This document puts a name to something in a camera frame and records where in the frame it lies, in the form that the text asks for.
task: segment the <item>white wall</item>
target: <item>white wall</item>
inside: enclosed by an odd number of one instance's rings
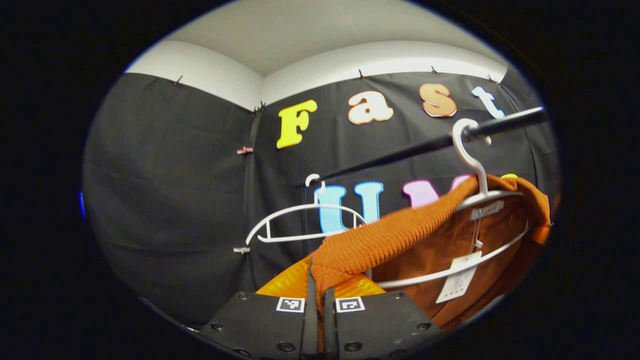
[[[502,81],[507,68],[494,60],[449,45],[418,41],[371,42],[311,56],[267,77],[233,59],[185,42],[165,40],[142,54],[126,72],[177,80],[253,111],[260,102],[321,85],[394,72],[431,71]]]
[[[143,53],[125,72],[178,80],[253,111],[263,78],[226,56],[185,42],[165,40]]]
[[[337,81],[394,72],[464,74],[502,81],[507,67],[468,50],[433,42],[384,41],[343,47],[311,56],[264,78],[260,100],[271,104]]]

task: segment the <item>clothing tag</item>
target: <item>clothing tag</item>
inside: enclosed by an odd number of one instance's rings
[[[498,200],[489,206],[485,206],[482,209],[471,210],[471,221],[479,218],[487,217],[491,214],[495,214],[504,207],[504,201]]]
[[[465,255],[459,258],[455,258],[451,262],[451,268],[459,268],[463,266],[467,261],[480,258],[481,256],[482,252],[477,251],[471,255]],[[474,266],[472,268],[466,269],[465,271],[447,276],[447,280],[444,282],[444,286],[442,287],[442,291],[440,292],[440,295],[436,300],[436,304],[464,295],[465,292],[467,292],[469,284],[471,283],[471,278],[473,278],[474,273],[476,272],[476,268],[477,266]]]

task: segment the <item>clothing rack bar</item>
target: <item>clothing rack bar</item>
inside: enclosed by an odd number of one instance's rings
[[[485,121],[482,124],[478,124],[478,127],[475,129],[465,129],[465,131],[463,132],[463,138],[464,140],[468,141],[478,136],[490,136],[494,134],[499,134],[505,131],[520,129],[522,127],[539,124],[545,121],[547,121],[547,116],[544,108],[543,107],[533,108],[533,109],[529,109],[529,110],[525,110],[525,111],[521,111],[515,114],[505,116],[501,119],[493,119],[493,120]],[[423,143],[418,143],[416,145],[403,147],[402,149],[398,149],[394,152],[391,152],[390,154],[381,156],[377,159],[366,161],[365,163],[353,165],[350,167],[342,168],[340,170],[336,170],[334,172],[330,172],[329,174],[325,174],[321,176],[319,179],[316,179],[316,181],[327,180],[330,178],[344,176],[344,175],[351,174],[353,172],[358,172],[361,170],[367,170],[370,168],[380,167],[382,165],[388,165],[391,163],[395,163],[397,161],[404,160],[406,158],[410,158],[412,156],[425,154],[427,152],[443,149],[449,146],[453,146],[453,139],[451,137],[451,133],[443,135],[439,138],[428,140]],[[304,182],[299,184],[299,186],[304,186],[304,185],[305,185]]]

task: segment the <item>hanger hook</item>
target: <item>hanger hook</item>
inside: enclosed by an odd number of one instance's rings
[[[311,174],[309,176],[307,176],[307,179],[305,180],[305,185],[307,187],[309,187],[309,184],[311,183],[312,180],[315,179],[319,179],[320,175],[318,174]],[[314,195],[314,202],[317,203],[318,201],[318,195],[321,195],[324,192],[324,189],[326,188],[326,186],[324,185],[324,181],[322,182],[322,185],[320,186],[320,190]]]
[[[477,161],[476,159],[472,158],[471,155],[469,155],[469,153],[465,150],[464,146],[462,145],[462,131],[464,130],[465,127],[469,127],[470,129],[473,129],[475,127],[478,127],[478,123],[471,119],[460,119],[456,121],[456,123],[453,124],[453,131],[452,131],[453,147],[454,149],[456,149],[456,152],[458,153],[458,156],[460,157],[462,162],[464,162],[468,167],[474,169],[478,174],[478,183],[480,185],[480,193],[487,194],[488,186],[486,183],[486,172],[484,171],[484,167],[482,166],[480,161]],[[491,138],[489,136],[485,136],[484,142],[487,145],[491,145]]]

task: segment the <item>white ceiling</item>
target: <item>white ceiling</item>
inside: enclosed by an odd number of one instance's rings
[[[389,40],[437,42],[507,64],[465,31],[403,0],[237,0],[165,40],[208,48],[262,76],[330,50]]]

